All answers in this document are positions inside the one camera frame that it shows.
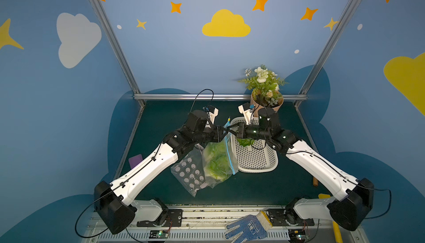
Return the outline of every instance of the yellow cloud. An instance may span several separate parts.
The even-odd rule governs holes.
[[[425,53],[416,59],[396,57],[384,67],[388,81],[425,115]]]
[[[211,22],[202,28],[202,33],[209,37],[245,37],[250,32],[251,28],[242,16],[224,9],[216,12]]]

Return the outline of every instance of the lettuce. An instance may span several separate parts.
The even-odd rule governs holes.
[[[204,167],[205,176],[225,181],[232,175],[225,141],[219,143],[210,142],[204,149],[204,156],[207,162]]]
[[[242,147],[246,147],[249,145],[254,144],[254,139],[237,139],[238,143],[242,146]]]

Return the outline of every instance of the blue wall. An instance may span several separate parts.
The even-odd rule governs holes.
[[[422,242],[425,236],[425,182],[420,174],[425,166],[425,116],[383,71],[395,57],[414,59],[425,52],[425,13],[419,11],[424,2],[363,0],[312,85],[309,100],[300,105],[323,156],[377,188],[392,190],[390,212],[362,223],[371,243],[403,241],[398,231],[388,228],[410,220],[415,220],[417,232],[408,240]],[[423,77],[414,76],[411,82]],[[369,216],[388,206],[388,193],[375,194]]]
[[[171,12],[182,3],[181,13]],[[197,93],[243,93],[246,68],[265,64],[280,77],[312,65],[348,0],[268,0],[264,11],[256,0],[105,0],[102,4],[142,92],[173,88]],[[306,8],[318,9],[312,20]],[[228,9],[243,17],[245,37],[208,37],[204,24]],[[299,92],[308,76],[291,81],[282,93]]]
[[[79,242],[73,223],[112,179],[139,111],[103,31],[64,67],[61,13],[99,24],[88,0],[0,0],[0,26],[10,19],[0,30],[0,242]],[[3,46],[8,36],[23,49]]]

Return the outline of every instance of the white cloud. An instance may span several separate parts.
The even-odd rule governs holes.
[[[82,14],[61,13],[56,21],[60,62],[66,68],[75,67],[102,38],[100,27]]]

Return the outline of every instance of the yellow handle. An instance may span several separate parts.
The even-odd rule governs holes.
[[[328,195],[328,194],[322,194],[322,193],[319,194],[319,199],[325,199],[330,197],[331,195]],[[343,243],[343,237],[341,236],[340,226],[336,222],[333,222],[333,225],[334,225],[335,242]]]
[[[341,236],[340,226],[336,222],[333,222],[333,224],[334,224],[335,242],[343,243],[343,237]]]

